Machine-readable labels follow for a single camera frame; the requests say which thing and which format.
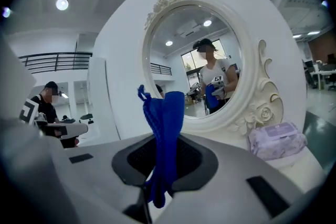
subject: table leg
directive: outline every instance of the table leg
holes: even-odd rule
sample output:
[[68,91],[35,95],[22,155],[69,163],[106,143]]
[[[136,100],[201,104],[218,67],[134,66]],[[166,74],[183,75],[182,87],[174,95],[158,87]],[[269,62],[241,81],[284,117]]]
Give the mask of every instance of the table leg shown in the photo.
[[318,77],[318,81],[319,81],[319,90],[321,90],[321,78],[320,78],[320,74],[317,74]]

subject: white desk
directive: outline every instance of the white desk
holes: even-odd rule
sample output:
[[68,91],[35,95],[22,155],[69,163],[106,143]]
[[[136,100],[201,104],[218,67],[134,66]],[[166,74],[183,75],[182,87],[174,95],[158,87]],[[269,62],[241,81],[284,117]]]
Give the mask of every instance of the white desk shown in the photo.
[[319,81],[319,90],[321,90],[321,79],[320,79],[319,75],[328,76],[328,75],[335,74],[335,73],[336,73],[336,70],[332,70],[332,71],[318,71],[318,72],[312,72],[310,74],[311,75],[317,75],[318,81]]

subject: carved floral ornament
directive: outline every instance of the carved floral ornament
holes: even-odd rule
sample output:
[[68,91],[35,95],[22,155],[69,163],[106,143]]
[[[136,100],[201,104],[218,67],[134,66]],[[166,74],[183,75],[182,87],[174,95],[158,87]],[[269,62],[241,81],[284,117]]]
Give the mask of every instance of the carved floral ornament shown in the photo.
[[259,42],[260,77],[257,87],[247,109],[238,117],[235,123],[227,129],[230,132],[246,135],[249,130],[258,126],[274,125],[282,121],[283,103],[275,84],[267,75],[267,65],[272,62],[265,58],[266,43]]
[[153,7],[153,12],[148,13],[147,21],[145,23],[145,30],[149,27],[155,16],[160,13],[163,9],[171,5],[172,3],[178,2],[181,0],[158,0],[157,3]]

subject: blue towel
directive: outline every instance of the blue towel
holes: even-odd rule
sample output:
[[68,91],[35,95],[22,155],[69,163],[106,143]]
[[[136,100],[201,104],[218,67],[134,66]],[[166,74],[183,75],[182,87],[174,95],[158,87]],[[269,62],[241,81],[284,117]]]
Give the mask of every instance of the blue towel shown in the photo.
[[143,112],[156,139],[156,166],[146,188],[150,192],[147,202],[156,208],[165,204],[164,193],[171,194],[171,186],[177,179],[176,144],[184,117],[184,94],[168,92],[164,99],[152,98],[140,85],[138,96],[143,101]]
[[210,109],[213,109],[219,105],[217,98],[212,95],[214,91],[215,87],[212,84],[209,84],[207,87],[205,87],[206,101]]

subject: white shirt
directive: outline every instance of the white shirt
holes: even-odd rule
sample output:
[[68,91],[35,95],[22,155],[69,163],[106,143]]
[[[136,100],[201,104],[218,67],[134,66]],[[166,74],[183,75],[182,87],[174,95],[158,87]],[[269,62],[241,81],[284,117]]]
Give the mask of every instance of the white shirt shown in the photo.
[[217,59],[212,69],[207,68],[207,66],[205,65],[199,71],[201,79],[200,82],[204,83],[205,85],[209,85],[214,77],[223,76],[224,85],[228,85],[229,81],[225,72],[229,69],[230,66],[230,61],[227,59]]

